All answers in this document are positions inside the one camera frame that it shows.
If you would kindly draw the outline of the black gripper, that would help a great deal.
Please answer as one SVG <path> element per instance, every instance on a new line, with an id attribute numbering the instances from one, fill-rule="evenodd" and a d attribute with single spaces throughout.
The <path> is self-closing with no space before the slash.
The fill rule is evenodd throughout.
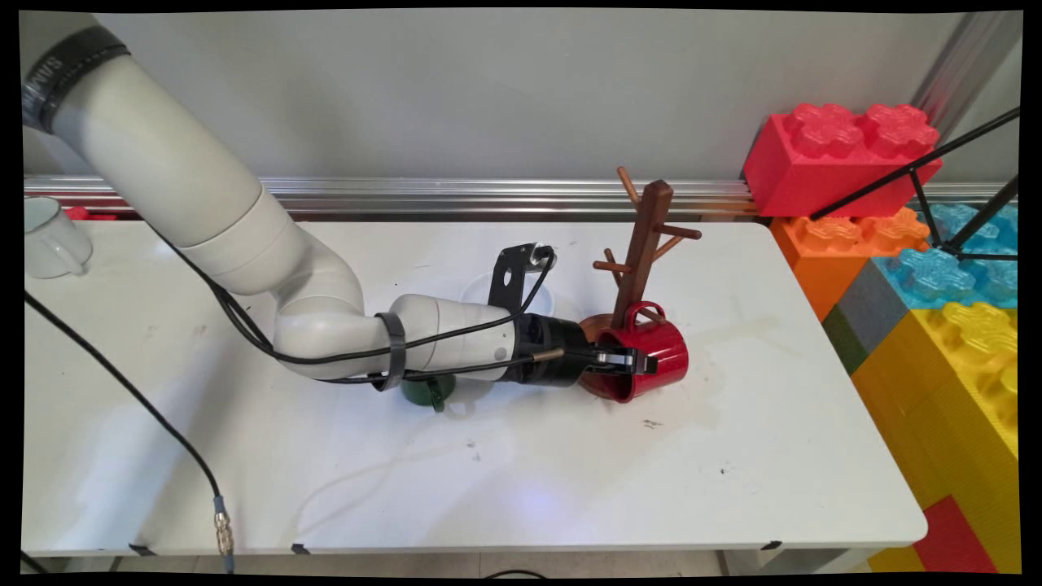
<path id="1" fill-rule="evenodd" d="M 524 314 L 514 320 L 514 357 L 534 356 L 532 362 L 511 367 L 511 382 L 537 387 L 566 388 L 584 372 L 607 376 L 656 374 L 658 359 L 639 348 L 597 348 L 580 324 L 555 317 Z"/>

